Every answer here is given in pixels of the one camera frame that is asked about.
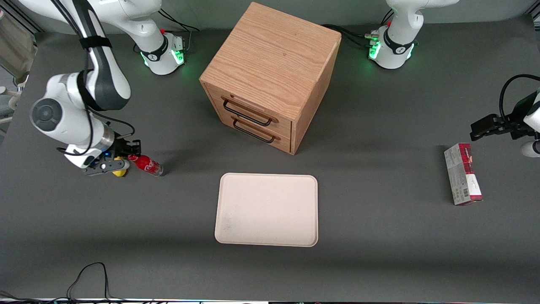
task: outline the wooden drawer unit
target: wooden drawer unit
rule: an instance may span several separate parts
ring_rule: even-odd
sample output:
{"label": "wooden drawer unit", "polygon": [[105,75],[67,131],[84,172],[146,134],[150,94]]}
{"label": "wooden drawer unit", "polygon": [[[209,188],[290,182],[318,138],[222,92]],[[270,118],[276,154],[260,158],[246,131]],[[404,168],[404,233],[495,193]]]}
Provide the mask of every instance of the wooden drawer unit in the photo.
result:
{"label": "wooden drawer unit", "polygon": [[252,2],[199,80],[225,125],[295,154],[340,42],[336,31]]}

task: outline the drawer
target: drawer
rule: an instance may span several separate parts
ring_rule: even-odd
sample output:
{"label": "drawer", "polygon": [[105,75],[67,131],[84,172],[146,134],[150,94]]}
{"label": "drawer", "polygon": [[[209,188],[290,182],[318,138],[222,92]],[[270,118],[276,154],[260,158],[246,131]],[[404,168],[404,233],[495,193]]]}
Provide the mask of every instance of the drawer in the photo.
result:
{"label": "drawer", "polygon": [[261,130],[269,130],[275,134],[282,135],[286,138],[291,137],[291,121],[274,114],[264,113],[263,109],[254,109],[246,105],[238,97],[214,87],[207,86],[208,93],[214,103],[214,106],[221,116],[223,112],[229,115],[243,118],[245,121],[250,121],[257,125]]}
{"label": "drawer", "polygon": [[268,130],[263,130],[260,126],[243,120],[240,117],[236,117],[235,115],[227,115],[222,117],[221,121],[227,126],[254,137],[261,142],[267,143],[272,147],[278,148],[287,153],[290,153],[291,151],[291,139],[288,137],[272,134]]}

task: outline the green led light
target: green led light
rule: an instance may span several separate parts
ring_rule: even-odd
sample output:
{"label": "green led light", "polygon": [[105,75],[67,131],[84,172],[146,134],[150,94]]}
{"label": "green led light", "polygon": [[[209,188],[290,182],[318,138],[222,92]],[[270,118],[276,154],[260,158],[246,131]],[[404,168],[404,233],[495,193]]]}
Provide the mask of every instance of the green led light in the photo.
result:
{"label": "green led light", "polygon": [[140,55],[144,60],[144,65],[148,67],[148,62],[146,62],[146,58],[144,57],[143,52],[141,52]]}
{"label": "green led light", "polygon": [[381,49],[381,43],[377,41],[377,44],[372,46],[372,49],[369,52],[369,57],[371,57],[371,59],[377,58],[377,55],[379,54],[380,49]]}
{"label": "green led light", "polygon": [[413,45],[410,46],[410,51],[409,51],[409,54],[407,55],[407,59],[409,59],[410,56],[413,54],[413,48],[414,48],[414,43]]}
{"label": "green led light", "polygon": [[174,60],[176,60],[176,63],[179,65],[184,63],[184,52],[171,50],[171,54],[174,57]]}

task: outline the red and white box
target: red and white box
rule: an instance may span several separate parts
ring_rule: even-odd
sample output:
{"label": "red and white box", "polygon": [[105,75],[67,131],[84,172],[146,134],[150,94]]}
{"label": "red and white box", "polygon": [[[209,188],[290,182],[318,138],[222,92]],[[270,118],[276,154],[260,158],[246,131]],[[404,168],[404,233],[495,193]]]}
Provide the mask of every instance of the red and white box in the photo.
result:
{"label": "red and white box", "polygon": [[465,206],[482,201],[482,193],[473,170],[470,143],[458,143],[444,152],[454,205]]}

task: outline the black handle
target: black handle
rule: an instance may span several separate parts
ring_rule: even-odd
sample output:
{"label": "black handle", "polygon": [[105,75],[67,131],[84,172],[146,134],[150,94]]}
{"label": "black handle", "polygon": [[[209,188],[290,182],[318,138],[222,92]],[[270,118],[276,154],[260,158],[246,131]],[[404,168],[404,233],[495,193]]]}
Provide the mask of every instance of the black handle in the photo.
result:
{"label": "black handle", "polygon": [[238,126],[236,125],[237,122],[238,122],[238,120],[234,120],[234,122],[233,122],[233,126],[234,126],[234,128],[235,128],[236,130],[238,130],[238,131],[240,131],[240,132],[242,132],[242,133],[245,133],[245,134],[247,134],[247,135],[249,135],[249,136],[251,136],[251,137],[255,137],[255,138],[257,138],[258,140],[260,140],[260,141],[262,141],[262,142],[266,142],[266,143],[273,143],[273,142],[274,142],[275,136],[272,136],[271,139],[266,140],[266,139],[264,139],[264,138],[262,138],[262,137],[260,137],[260,136],[258,136],[258,135],[256,135],[256,134],[253,134],[253,133],[249,132],[248,130],[244,130],[244,129],[242,129],[241,127],[238,127]]}
{"label": "black handle", "polygon": [[251,122],[253,122],[253,123],[256,123],[256,124],[261,125],[261,126],[263,126],[263,127],[267,127],[267,126],[270,125],[270,123],[272,122],[272,119],[271,119],[271,118],[269,118],[267,122],[261,122],[261,121],[258,121],[258,120],[256,120],[256,119],[253,119],[253,118],[251,118],[251,117],[249,117],[249,116],[247,116],[247,115],[245,115],[245,114],[242,114],[242,113],[240,113],[240,112],[238,112],[238,111],[236,111],[236,110],[233,110],[233,109],[231,109],[231,108],[228,108],[228,107],[227,107],[227,104],[228,104],[228,103],[229,103],[229,100],[228,100],[228,99],[225,99],[225,101],[223,102],[223,107],[225,108],[225,110],[227,110],[227,111],[229,111],[229,112],[231,112],[231,113],[235,113],[236,115],[238,115],[238,116],[240,116],[240,117],[242,117],[242,118],[245,118],[245,119],[247,119],[247,120],[249,120],[249,121],[251,121]]}

